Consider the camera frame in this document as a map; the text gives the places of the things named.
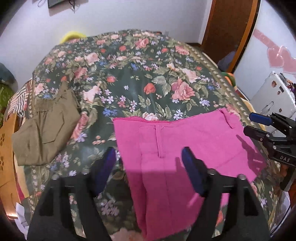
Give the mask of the white suitcase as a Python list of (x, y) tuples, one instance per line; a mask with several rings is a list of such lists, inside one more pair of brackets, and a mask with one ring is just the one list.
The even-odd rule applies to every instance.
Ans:
[(271, 72), (250, 100), (255, 111), (263, 115), (278, 113), (295, 120), (295, 96), (286, 84), (282, 74)]

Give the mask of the brown cardboard box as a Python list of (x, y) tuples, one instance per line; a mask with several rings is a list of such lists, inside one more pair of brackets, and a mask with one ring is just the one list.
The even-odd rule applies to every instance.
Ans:
[(12, 114), (1, 127), (1, 203), (9, 219), (16, 219), (16, 204), (20, 202), (16, 183), (11, 137), (18, 127), (18, 117)]

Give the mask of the orange yellow blanket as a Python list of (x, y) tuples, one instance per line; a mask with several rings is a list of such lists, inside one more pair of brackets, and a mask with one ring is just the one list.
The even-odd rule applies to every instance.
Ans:
[(248, 102), (248, 99), (241, 93), (236, 85), (235, 77), (232, 73), (229, 72), (221, 72), (221, 75), (229, 82), (229, 84), (233, 87), (234, 91), (244, 102)]

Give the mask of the olive green folded garment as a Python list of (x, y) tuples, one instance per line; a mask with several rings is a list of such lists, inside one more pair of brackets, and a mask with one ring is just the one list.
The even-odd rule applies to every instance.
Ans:
[(35, 113), (12, 135), (19, 166), (49, 164), (64, 148), (80, 119), (74, 92), (63, 82), (54, 99), (39, 99)]

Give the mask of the wooden door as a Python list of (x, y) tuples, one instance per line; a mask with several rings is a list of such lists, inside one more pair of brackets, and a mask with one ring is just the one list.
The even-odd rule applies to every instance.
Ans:
[(260, 1), (212, 1), (201, 50), (215, 63), (230, 55), (227, 72), (234, 72), (254, 29)]

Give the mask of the green storage bag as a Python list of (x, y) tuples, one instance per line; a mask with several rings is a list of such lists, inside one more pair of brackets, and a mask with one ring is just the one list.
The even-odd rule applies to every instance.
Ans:
[(1, 123), (4, 119), (4, 112), (8, 106), (9, 99), (13, 96), (13, 90), (6, 84), (1, 83), (1, 95), (0, 95), (0, 109), (1, 109)]

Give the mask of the floral bedspread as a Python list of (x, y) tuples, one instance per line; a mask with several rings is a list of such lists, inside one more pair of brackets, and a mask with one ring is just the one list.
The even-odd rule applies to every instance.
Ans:
[(63, 82), (76, 96), (80, 119), (52, 162), (21, 166), (29, 226), (52, 175), (75, 176), (109, 147), (116, 162), (94, 203), (110, 240), (188, 240), (204, 198), (182, 162), (185, 147), (221, 175), (245, 175), (270, 240), (285, 226), (289, 216), (278, 213), (281, 165), (268, 158), (266, 141), (243, 133), (261, 125), (202, 52), (143, 30), (56, 45), (11, 99), (21, 126), (36, 101), (54, 99)]

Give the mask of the grey clothes pile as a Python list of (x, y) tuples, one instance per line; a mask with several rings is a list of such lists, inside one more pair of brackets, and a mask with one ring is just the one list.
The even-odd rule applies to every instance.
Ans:
[(0, 63), (0, 80), (1, 83), (8, 85), (9, 87), (12, 87), (15, 83), (15, 77), (3, 63)]

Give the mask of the yellow round object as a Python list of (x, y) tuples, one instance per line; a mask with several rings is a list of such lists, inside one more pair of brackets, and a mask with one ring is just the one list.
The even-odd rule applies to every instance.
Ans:
[(60, 40), (60, 44), (64, 43), (64, 42), (68, 42), (70, 40), (74, 40), (74, 39), (81, 39), (81, 38), (86, 38), (86, 35), (80, 32), (76, 32), (76, 31), (70, 31), (67, 32), (62, 39)]

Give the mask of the pink heart wall decoration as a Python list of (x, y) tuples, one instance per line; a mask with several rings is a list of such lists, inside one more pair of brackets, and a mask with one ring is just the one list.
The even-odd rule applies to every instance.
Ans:
[(273, 68), (282, 68), (284, 73), (295, 76), (295, 58), (285, 46), (276, 45), (269, 37), (260, 30), (255, 29), (253, 36), (267, 47), (267, 58), (269, 65)]

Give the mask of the wall mounted television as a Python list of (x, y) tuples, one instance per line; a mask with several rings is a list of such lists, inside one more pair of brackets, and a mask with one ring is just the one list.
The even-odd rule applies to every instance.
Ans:
[(75, 0), (47, 0), (48, 8), (51, 9), (63, 2), (68, 2), (72, 7), (75, 7)]

